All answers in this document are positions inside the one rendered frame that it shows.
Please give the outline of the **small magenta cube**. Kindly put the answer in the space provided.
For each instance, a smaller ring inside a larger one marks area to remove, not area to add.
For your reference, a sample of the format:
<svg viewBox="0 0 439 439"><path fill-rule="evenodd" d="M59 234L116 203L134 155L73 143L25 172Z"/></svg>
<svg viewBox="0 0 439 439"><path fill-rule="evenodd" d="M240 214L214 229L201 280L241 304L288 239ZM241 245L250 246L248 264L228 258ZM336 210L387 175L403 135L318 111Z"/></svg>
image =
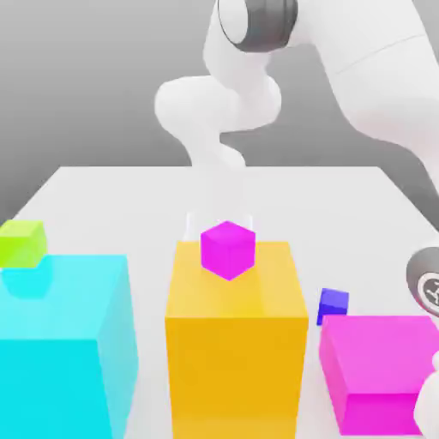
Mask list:
<svg viewBox="0 0 439 439"><path fill-rule="evenodd" d="M256 260L256 233L224 221L201 234L201 265L225 280L252 268Z"/></svg>

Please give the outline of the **small blue cube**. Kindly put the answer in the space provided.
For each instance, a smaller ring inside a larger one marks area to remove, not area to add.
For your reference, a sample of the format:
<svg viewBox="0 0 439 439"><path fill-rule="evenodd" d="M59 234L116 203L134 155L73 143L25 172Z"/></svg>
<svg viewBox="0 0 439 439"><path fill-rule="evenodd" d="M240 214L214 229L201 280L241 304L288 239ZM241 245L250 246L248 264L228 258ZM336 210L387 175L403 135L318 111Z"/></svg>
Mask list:
<svg viewBox="0 0 439 439"><path fill-rule="evenodd" d="M318 306L316 325L321 326L326 315L346 315L349 306L349 293L323 288Z"/></svg>

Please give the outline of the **small lime green cube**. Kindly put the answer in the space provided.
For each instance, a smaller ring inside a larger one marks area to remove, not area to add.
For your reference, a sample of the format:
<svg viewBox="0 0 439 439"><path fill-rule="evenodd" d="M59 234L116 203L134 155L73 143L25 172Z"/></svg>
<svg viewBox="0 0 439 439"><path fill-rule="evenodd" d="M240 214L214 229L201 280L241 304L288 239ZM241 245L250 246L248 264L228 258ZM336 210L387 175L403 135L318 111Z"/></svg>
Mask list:
<svg viewBox="0 0 439 439"><path fill-rule="evenodd" d="M0 226L0 268L36 268L46 253L41 220L9 219Z"/></svg>

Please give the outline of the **large orange box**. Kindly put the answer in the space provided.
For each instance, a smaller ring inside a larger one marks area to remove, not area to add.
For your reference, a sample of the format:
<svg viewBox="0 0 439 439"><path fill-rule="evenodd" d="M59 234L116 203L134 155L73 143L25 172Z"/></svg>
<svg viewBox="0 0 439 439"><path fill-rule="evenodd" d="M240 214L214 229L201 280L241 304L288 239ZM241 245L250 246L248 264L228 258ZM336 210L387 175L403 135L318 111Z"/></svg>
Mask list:
<svg viewBox="0 0 439 439"><path fill-rule="evenodd" d="M165 312L173 439L295 439L308 312L290 246L224 280L177 245Z"/></svg>

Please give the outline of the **large cyan box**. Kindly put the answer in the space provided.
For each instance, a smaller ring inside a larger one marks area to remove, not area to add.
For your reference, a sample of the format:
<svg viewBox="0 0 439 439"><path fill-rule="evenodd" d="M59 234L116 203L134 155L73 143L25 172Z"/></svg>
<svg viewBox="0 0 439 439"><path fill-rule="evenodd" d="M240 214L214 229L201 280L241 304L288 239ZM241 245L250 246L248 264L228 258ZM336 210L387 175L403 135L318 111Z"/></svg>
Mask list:
<svg viewBox="0 0 439 439"><path fill-rule="evenodd" d="M137 372L125 256L0 271L0 439L123 439Z"/></svg>

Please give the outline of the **large magenta box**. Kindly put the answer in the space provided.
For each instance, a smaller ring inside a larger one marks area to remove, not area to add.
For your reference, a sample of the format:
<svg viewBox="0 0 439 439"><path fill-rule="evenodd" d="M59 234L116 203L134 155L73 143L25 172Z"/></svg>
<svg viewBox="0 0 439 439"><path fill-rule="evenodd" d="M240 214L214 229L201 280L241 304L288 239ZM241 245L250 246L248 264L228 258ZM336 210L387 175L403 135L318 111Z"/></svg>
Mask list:
<svg viewBox="0 0 439 439"><path fill-rule="evenodd" d="M439 328L428 316L325 316L319 357L343 436L417 436Z"/></svg>

